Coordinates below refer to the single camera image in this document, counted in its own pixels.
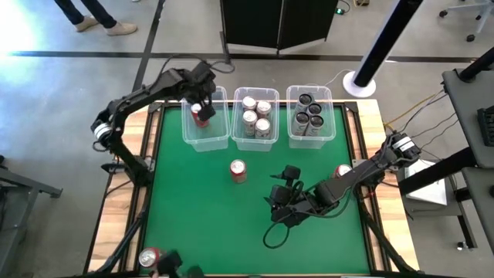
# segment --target red soda can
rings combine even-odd
[[[240,159],[235,159],[230,164],[230,175],[232,176],[232,180],[236,183],[243,183],[247,180],[247,167],[245,166],[245,162]]]
[[[142,250],[139,254],[139,263],[142,267],[145,268],[153,268],[156,266],[157,261],[161,256],[164,255],[164,252],[161,252],[158,248],[147,247]]]
[[[331,178],[341,178],[349,171],[352,171],[352,167],[347,164],[342,164],[334,169],[334,173],[331,175]]]
[[[194,119],[194,122],[198,127],[207,127],[209,124],[209,120],[207,121],[199,120],[198,113],[201,110],[201,108],[202,108],[201,104],[199,103],[195,103],[191,106],[192,118]]]

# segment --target shoe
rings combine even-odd
[[[114,27],[105,29],[105,31],[107,31],[107,35],[109,36],[129,35],[137,31],[137,25],[117,22]]]
[[[88,29],[91,26],[95,26],[96,24],[98,24],[98,21],[94,17],[85,15],[84,20],[79,24],[75,24],[74,26],[76,27],[77,32],[83,32],[84,30]]]

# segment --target gray floor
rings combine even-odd
[[[0,3],[0,37],[12,38],[2,41],[0,53],[142,52],[157,0],[102,3],[115,18],[136,22],[139,31],[132,36],[109,38],[101,26],[96,26],[88,32],[75,33],[52,1],[12,0]],[[372,0],[368,8],[353,8],[345,16],[335,16],[328,42],[299,53],[365,54],[391,4],[391,0]],[[393,55],[479,56],[492,47],[492,19],[482,36],[466,43],[464,37],[475,29],[474,12],[437,18],[441,9],[456,4],[456,0],[425,1]],[[220,29],[218,0],[167,0],[152,49],[156,53],[220,53]],[[89,125],[109,100],[130,92],[139,62],[124,58],[0,56],[0,154],[7,157],[7,165],[13,171],[64,188],[60,199],[40,196],[37,201],[12,276],[28,272],[35,277],[68,276],[82,271],[107,178],[99,166],[110,160],[108,154],[91,149],[93,136]],[[145,83],[155,78],[162,62],[149,62]],[[170,66],[191,68],[195,63],[175,60]],[[237,70],[231,75],[218,74],[216,83],[227,89],[230,98],[240,86],[275,88],[283,97],[290,85],[325,84],[341,70],[356,69],[358,64],[236,60]],[[377,92],[372,97],[378,99],[383,119],[391,120],[419,100],[437,93],[442,88],[443,71],[466,66],[385,63],[375,76]],[[341,79],[339,76],[328,85],[334,99],[350,98],[340,85]],[[410,123],[407,132],[417,134],[451,113],[452,106],[446,97],[424,110]],[[394,126],[399,127],[406,119]],[[441,130],[418,137],[416,143],[425,144]],[[445,157],[465,146],[461,128],[455,125],[430,144],[428,150]],[[475,208],[471,202],[466,202],[465,207],[479,244],[472,252],[455,249],[462,234],[454,218],[409,222],[419,263],[427,273],[489,277],[494,271],[494,258]]]

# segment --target green mat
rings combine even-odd
[[[270,178],[287,164],[302,169],[306,187],[327,178],[339,164],[349,164],[343,117],[335,107],[337,135],[321,150],[290,149],[286,110],[279,113],[279,139],[270,152],[228,149],[198,153],[181,136],[180,109],[165,112],[161,146],[144,246],[176,249],[184,268],[199,265],[208,274],[368,273],[367,255],[354,199],[336,219],[307,219],[290,230],[279,249],[262,244],[271,225]],[[234,159],[247,164],[247,182],[235,184],[229,173]],[[283,240],[284,225],[268,236]]]

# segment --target wooden table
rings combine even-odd
[[[334,100],[335,102],[352,102],[356,104],[358,113],[347,111],[349,127],[351,132],[351,140],[353,143],[354,153],[356,158],[371,157],[381,147],[385,139],[384,128],[382,124],[381,114],[376,100]],[[125,134],[123,142],[134,153],[141,156],[154,156],[157,152],[155,138],[158,129],[159,113],[148,113],[148,107],[140,109],[130,115],[125,125]],[[148,124],[149,138],[147,142],[143,142],[146,123]],[[358,140],[358,126],[361,126],[361,133],[364,138],[364,144]],[[108,179],[108,189],[128,181],[128,177],[124,173],[110,175]],[[393,174],[386,174],[385,181],[387,183],[397,184],[396,177]],[[136,188],[132,183],[112,192],[102,204],[100,217],[96,224],[95,235],[92,246],[88,254],[86,267],[84,271],[97,270],[106,261],[107,257],[115,250],[115,247],[122,239],[127,222],[130,216],[135,215],[140,211],[144,193],[146,188]],[[137,210],[134,215],[129,215],[130,200],[132,196],[138,195]],[[413,268],[418,270],[418,261],[415,255],[413,242],[408,228],[407,218],[404,212],[404,207],[401,201],[401,195],[397,188],[381,185],[376,191],[379,213],[384,233],[389,239],[394,248],[404,258],[404,260]],[[372,207],[367,199],[367,208],[371,212]],[[125,267],[119,262],[113,271],[133,270],[134,260],[137,252],[138,234],[132,240],[129,249],[129,256]],[[376,269],[383,270],[383,262],[381,259],[381,248],[370,232],[370,240],[374,251],[376,261]]]

